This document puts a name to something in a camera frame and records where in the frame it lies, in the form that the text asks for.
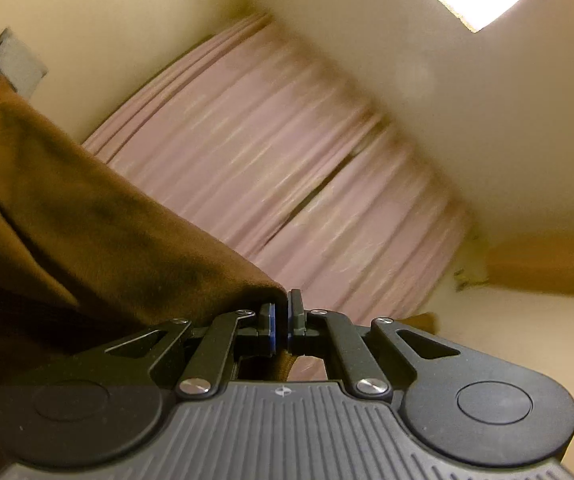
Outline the brown long sleeve garment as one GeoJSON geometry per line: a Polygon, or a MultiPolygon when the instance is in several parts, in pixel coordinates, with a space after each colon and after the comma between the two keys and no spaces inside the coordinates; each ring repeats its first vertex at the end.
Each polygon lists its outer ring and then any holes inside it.
{"type": "Polygon", "coordinates": [[[0,383],[171,318],[285,288],[110,170],[0,79],[0,383]]]}

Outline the pink pleated curtain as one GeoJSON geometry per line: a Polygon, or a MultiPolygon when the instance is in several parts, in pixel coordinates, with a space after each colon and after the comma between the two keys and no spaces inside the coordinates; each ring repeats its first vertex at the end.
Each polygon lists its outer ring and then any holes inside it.
{"type": "Polygon", "coordinates": [[[353,82],[270,15],[172,63],[84,147],[309,309],[407,318],[470,218],[353,82]]]}

